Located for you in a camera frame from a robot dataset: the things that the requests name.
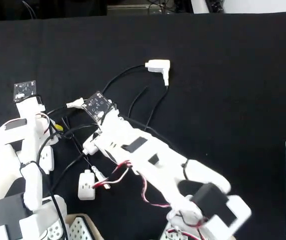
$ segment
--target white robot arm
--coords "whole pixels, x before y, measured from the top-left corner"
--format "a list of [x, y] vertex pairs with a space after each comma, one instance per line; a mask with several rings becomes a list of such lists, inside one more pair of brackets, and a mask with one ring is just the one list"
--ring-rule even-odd
[[[26, 86], [32, 88], [34, 84], [36, 83], [18, 83], [15, 87], [27, 89]], [[43, 181], [39, 168], [36, 164], [27, 164], [36, 161], [40, 146], [50, 135], [51, 120], [42, 113], [45, 106], [38, 103], [35, 92], [32, 94], [16, 103], [20, 118], [10, 120], [0, 127], [0, 240], [18, 239], [17, 236], [26, 240], [37, 240], [58, 220], [52, 201], [43, 199]], [[57, 137], [53, 138], [42, 151], [39, 165], [47, 174], [54, 169], [53, 150], [50, 145], [57, 141]], [[5, 197], [13, 182], [21, 177], [26, 180], [24, 194]], [[55, 198], [62, 214], [66, 216], [64, 200], [59, 196]], [[9, 215], [13, 214], [11, 208], [17, 208], [18, 214]], [[20, 213], [24, 213], [24, 218], [20, 218]]]
[[[101, 151], [117, 165], [129, 160], [132, 170], [153, 184], [170, 204], [167, 219], [177, 230], [198, 236], [200, 229], [207, 239], [227, 240], [250, 217], [250, 208], [239, 196], [226, 196], [230, 183], [196, 160], [188, 161], [186, 175], [205, 185], [191, 199], [181, 195], [177, 184], [185, 179], [182, 166], [187, 158], [160, 139], [133, 128], [100, 92], [85, 102], [84, 110], [100, 124], [84, 142], [84, 153]], [[201, 227], [192, 227], [204, 218], [207, 221]]]

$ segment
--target black tabletop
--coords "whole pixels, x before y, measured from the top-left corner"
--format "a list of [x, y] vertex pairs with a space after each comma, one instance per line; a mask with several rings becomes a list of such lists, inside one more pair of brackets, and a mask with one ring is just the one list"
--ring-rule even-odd
[[[238, 239], [286, 239], [286, 13], [0, 22], [0, 125], [19, 116], [14, 83], [36, 80], [51, 110], [89, 97], [123, 69], [156, 58], [170, 59], [172, 69], [168, 96], [151, 126], [185, 156], [225, 176], [231, 194], [250, 206], [252, 217]], [[164, 91], [161, 75], [126, 75], [105, 95], [126, 114], [145, 86], [132, 118], [146, 122]], [[89, 122], [85, 113], [71, 117], [74, 127]], [[89, 134], [87, 129], [77, 136], [84, 141]], [[53, 180], [78, 155], [67, 140], [54, 152]], [[105, 175], [114, 168], [99, 153], [91, 162]], [[141, 179], [130, 173], [110, 191], [97, 190], [94, 201], [80, 201], [78, 178], [86, 167], [80, 162], [56, 191], [68, 212], [87, 213], [108, 240], [156, 239], [167, 210], [141, 200]], [[152, 186], [147, 197], [163, 200]]]

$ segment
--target white connector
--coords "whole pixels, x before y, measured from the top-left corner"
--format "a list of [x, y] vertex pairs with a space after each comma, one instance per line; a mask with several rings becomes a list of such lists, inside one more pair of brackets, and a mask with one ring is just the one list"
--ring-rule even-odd
[[66, 107], [68, 109], [70, 109], [70, 108], [81, 109], [83, 104], [84, 104], [84, 99], [81, 97], [75, 101], [67, 103]]
[[[92, 166], [92, 170], [93, 170], [93, 172], [94, 172], [94, 174], [95, 174], [95, 176], [99, 182], [106, 179], [106, 177], [102, 174], [102, 172], [97, 169], [97, 167]], [[105, 189], [111, 188], [111, 186], [109, 184], [104, 184], [103, 186]]]
[[153, 73], [162, 73], [164, 78], [164, 84], [165, 86], [169, 85], [168, 81], [168, 73], [169, 69], [171, 67], [170, 60], [164, 60], [164, 59], [153, 59], [145, 63], [145, 67], [148, 68], [149, 72]]
[[95, 183], [95, 175], [89, 169], [79, 175], [78, 198], [80, 200], [94, 200], [95, 189], [92, 186]]

